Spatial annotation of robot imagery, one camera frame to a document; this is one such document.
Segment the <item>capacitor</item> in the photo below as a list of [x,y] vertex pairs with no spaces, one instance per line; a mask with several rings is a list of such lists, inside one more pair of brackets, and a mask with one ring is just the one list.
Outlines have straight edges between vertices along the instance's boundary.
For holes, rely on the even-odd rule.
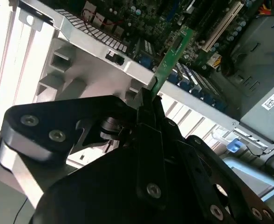
[[237,36],[239,33],[237,31],[234,31],[231,33],[232,36]]
[[136,10],[136,15],[141,15],[141,10],[140,9]]
[[183,21],[185,19],[184,15],[181,15],[180,18],[178,19],[178,25],[181,26],[183,24]]
[[246,4],[247,7],[251,7],[252,5],[253,5],[252,1],[247,1],[247,4]]
[[241,26],[237,27],[237,28],[235,28],[235,30],[238,31],[238,32],[240,32],[242,30],[242,27]]
[[246,26],[246,24],[247,24],[247,22],[246,22],[246,21],[241,21],[241,22],[239,22],[239,25],[240,25],[241,27]]
[[131,11],[132,11],[132,12],[136,12],[136,7],[135,7],[135,6],[132,6],[132,7],[131,7]]
[[227,37],[227,40],[230,41],[230,42],[231,42],[231,41],[234,41],[234,36],[228,36],[228,37]]

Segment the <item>metal bracket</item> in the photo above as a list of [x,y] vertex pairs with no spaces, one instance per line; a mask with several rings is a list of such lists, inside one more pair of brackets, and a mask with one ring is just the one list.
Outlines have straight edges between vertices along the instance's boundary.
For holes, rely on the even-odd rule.
[[20,10],[19,20],[39,32],[42,30],[44,23],[42,20],[22,9]]

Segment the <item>motherboard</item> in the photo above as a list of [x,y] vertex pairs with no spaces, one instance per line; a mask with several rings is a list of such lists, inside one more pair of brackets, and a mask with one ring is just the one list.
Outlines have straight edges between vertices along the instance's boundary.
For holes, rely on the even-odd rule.
[[[204,76],[246,29],[263,1],[88,0],[84,18],[129,44],[128,56],[148,69],[158,66],[183,25],[194,30],[180,62]],[[141,45],[154,55],[144,56]]]
[[[258,14],[270,12],[266,0],[54,0],[51,7],[98,41],[132,58],[156,77],[176,73],[178,86],[189,80],[189,92],[215,106],[215,86],[201,82],[214,70],[233,75],[231,51]],[[115,60],[113,52],[107,57]],[[190,72],[179,72],[178,65]],[[199,94],[194,90],[201,83]]]

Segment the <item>black cable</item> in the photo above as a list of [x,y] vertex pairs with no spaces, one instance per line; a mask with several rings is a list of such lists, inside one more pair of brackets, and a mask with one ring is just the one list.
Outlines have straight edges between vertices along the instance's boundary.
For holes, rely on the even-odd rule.
[[92,37],[96,38],[96,36],[87,28],[87,22],[84,21],[84,20],[83,20],[83,22],[84,22],[84,25],[85,25],[85,28],[87,29],[87,31],[90,32],[90,34],[92,35]]
[[246,146],[246,147],[247,147],[247,149],[250,151],[250,153],[251,153],[252,155],[254,155],[254,156],[258,157],[258,158],[260,158],[260,156],[262,156],[262,155],[265,155],[265,154],[266,154],[266,153],[262,152],[262,154],[261,154],[261,155],[256,155],[256,154],[252,153],[251,149],[250,149],[248,146]]
[[27,198],[25,199],[25,201],[23,202],[23,204],[22,204],[21,207],[19,208],[19,211],[17,212],[17,214],[16,214],[16,216],[15,216],[15,219],[14,219],[14,221],[13,221],[13,224],[16,223],[17,217],[18,217],[18,215],[19,215],[21,209],[22,209],[23,206],[25,205],[26,201],[27,201]]
[[107,153],[108,150],[110,149],[110,146],[112,145],[112,142],[113,142],[112,140],[109,141],[108,146],[105,149],[105,153]]

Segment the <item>green circuit board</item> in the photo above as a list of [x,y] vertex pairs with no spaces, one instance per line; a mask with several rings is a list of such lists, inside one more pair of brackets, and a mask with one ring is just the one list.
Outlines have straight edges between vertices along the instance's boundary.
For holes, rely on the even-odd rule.
[[[73,14],[84,17],[90,24],[127,43],[127,56],[139,62],[136,44],[140,38],[151,43],[155,55],[149,69],[156,69],[174,43],[182,26],[193,30],[194,38],[189,42],[179,61],[203,76],[209,76],[216,67],[209,65],[215,55],[227,54],[246,29],[245,25],[256,14],[263,0],[252,5],[248,0],[55,0]],[[218,29],[235,4],[241,5],[233,20],[217,37],[213,47],[203,50],[213,32]]]

